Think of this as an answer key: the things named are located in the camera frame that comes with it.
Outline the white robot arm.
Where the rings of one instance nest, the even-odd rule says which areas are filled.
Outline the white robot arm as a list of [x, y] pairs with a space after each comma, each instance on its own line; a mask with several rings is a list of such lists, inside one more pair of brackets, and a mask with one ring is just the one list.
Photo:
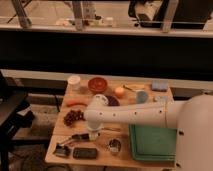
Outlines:
[[99, 131], [103, 123], [176, 129], [175, 171], [213, 171], [213, 95], [109, 106], [108, 99], [97, 94], [86, 107], [84, 117], [91, 131]]

